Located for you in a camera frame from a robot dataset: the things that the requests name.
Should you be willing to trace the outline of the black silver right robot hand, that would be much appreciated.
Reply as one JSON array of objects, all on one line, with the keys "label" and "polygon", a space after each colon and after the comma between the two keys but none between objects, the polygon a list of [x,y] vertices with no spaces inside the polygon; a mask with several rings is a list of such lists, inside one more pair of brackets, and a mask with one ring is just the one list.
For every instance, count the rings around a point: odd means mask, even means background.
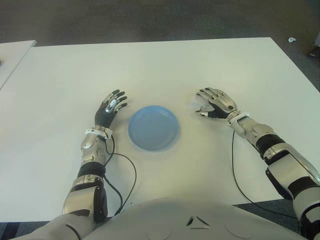
[{"label": "black silver right robot hand", "polygon": [[197,110],[196,113],[202,117],[227,119],[231,113],[238,109],[236,103],[220,89],[206,87],[200,89],[196,95],[205,100],[213,108],[211,111]]}]

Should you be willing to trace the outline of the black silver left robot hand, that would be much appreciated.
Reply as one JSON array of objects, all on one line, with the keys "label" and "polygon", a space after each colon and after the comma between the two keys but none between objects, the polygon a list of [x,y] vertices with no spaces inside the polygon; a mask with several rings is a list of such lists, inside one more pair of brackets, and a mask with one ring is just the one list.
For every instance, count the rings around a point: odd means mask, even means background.
[{"label": "black silver left robot hand", "polygon": [[94,124],[96,126],[109,128],[118,111],[128,105],[125,102],[127,98],[125,92],[120,91],[119,89],[108,94],[95,114]]}]

